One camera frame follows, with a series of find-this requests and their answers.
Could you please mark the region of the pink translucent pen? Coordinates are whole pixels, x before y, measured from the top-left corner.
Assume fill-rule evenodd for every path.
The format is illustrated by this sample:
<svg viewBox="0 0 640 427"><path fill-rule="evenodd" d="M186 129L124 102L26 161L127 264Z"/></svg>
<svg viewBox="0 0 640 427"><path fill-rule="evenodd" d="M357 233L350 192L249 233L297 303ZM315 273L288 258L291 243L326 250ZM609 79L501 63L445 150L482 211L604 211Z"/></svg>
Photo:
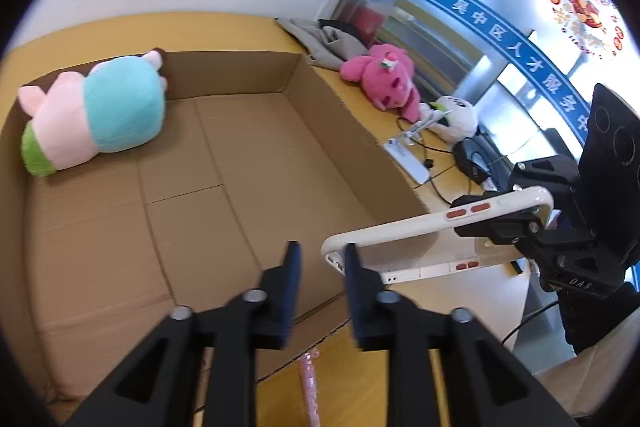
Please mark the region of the pink translucent pen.
<svg viewBox="0 0 640 427"><path fill-rule="evenodd" d="M318 385L314 360L318 358L319 350L311 348L298 358L300 387L302 387L303 400L307 425L320 427L321 419L318 403Z"/></svg>

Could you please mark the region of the clear white phone case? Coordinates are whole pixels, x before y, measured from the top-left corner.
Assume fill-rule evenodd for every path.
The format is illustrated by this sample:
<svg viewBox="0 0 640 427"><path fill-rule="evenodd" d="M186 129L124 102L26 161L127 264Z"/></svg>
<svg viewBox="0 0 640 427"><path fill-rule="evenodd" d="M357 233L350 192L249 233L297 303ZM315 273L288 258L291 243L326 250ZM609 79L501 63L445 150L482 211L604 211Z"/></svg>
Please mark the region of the clear white phone case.
<svg viewBox="0 0 640 427"><path fill-rule="evenodd" d="M457 227L487 225L492 218L530 210L536 225L547 228L553 207L546 188L521 188L448 210L336 234L323 242L320 253L332 268L345 274L345 248L354 244L361 264L380 274L386 285L443 277L521 258L513 239L497 245L486 232L461 237Z"/></svg>

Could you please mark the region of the black device on table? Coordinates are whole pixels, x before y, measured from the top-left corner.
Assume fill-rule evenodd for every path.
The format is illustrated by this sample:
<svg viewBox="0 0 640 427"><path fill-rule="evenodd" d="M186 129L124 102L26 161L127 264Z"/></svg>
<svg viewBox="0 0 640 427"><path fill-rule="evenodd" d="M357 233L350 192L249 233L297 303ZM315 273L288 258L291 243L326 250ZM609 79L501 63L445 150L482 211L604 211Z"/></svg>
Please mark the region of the black device on table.
<svg viewBox="0 0 640 427"><path fill-rule="evenodd" d="M454 144L451 153L458 170L485 191L504 191L508 187L512 162L482 136Z"/></svg>

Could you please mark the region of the brown cardboard box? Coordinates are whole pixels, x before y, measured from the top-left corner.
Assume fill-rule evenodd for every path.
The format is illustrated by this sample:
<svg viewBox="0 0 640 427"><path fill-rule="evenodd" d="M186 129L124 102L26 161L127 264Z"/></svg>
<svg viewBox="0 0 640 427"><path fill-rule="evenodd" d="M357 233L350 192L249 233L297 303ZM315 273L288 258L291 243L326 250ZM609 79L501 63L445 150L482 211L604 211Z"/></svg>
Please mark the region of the brown cardboard box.
<svg viewBox="0 0 640 427"><path fill-rule="evenodd" d="M171 53L160 135L47 178L1 128L1 329L47 402L80 399L177 305L213 309L302 246L296 326L268 372L344 319L329 236L424 213L298 54Z"/></svg>

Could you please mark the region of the white phone stand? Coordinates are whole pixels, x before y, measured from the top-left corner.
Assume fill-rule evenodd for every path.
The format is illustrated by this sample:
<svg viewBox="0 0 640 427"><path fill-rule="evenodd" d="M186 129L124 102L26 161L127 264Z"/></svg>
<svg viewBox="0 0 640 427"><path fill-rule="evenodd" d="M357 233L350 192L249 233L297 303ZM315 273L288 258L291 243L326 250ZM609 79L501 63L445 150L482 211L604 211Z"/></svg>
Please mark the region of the white phone stand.
<svg viewBox="0 0 640 427"><path fill-rule="evenodd" d="M410 122L402 116L397 116L397 133L383 142L383 150L417 186L433 178L432 169L436 159L452 157L450 148L431 145L425 135L434 124L448 115L449 110L421 102L418 120Z"/></svg>

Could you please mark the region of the white plush toy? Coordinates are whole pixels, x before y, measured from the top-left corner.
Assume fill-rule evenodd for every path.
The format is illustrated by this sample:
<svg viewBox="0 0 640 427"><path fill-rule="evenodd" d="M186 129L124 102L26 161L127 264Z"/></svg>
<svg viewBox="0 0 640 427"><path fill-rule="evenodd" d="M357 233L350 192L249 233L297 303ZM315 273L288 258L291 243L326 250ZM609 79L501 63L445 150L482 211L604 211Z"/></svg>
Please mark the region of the white plush toy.
<svg viewBox="0 0 640 427"><path fill-rule="evenodd" d="M420 115L422 120L427 120L427 129L449 144L473 138L478 126L474 106L456 96L441 96L435 102L421 103Z"/></svg>

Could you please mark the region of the pink strawberry plush toy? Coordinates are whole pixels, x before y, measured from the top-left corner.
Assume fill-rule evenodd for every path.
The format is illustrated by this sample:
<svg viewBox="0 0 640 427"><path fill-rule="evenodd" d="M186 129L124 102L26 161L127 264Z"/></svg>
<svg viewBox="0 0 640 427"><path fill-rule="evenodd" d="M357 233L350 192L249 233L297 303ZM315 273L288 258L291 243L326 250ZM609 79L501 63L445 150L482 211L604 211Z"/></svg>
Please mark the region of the pink strawberry plush toy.
<svg viewBox="0 0 640 427"><path fill-rule="evenodd" d="M345 81L358 83L378 110L398 109L413 124L421 118L420 93L413 83L414 65L404 49L389 43L375 44L368 55L346 61L340 75Z"/></svg>

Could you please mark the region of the pink blue plush toy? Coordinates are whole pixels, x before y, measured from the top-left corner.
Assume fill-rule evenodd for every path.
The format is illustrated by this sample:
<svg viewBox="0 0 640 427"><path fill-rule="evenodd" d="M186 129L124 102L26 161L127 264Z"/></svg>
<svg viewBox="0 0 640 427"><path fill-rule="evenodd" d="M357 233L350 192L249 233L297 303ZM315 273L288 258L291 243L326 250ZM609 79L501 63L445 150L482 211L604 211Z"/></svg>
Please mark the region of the pink blue plush toy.
<svg viewBox="0 0 640 427"><path fill-rule="evenodd" d="M26 170L51 176L153 140L165 119L163 64L162 51L152 49L101 62L86 75L61 72L48 90L35 84L18 89L29 117L21 139Z"/></svg>

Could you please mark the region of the grey cloth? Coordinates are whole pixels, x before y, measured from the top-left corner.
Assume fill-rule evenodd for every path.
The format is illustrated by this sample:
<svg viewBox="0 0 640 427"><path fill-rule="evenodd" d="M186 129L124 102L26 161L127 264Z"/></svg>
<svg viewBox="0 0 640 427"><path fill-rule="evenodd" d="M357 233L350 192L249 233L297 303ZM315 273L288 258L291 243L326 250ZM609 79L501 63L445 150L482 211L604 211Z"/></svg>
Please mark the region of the grey cloth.
<svg viewBox="0 0 640 427"><path fill-rule="evenodd" d="M369 54L359 30L351 23L298 17L277 17L276 22L307 50L307 61L314 67L337 72L351 58Z"/></svg>

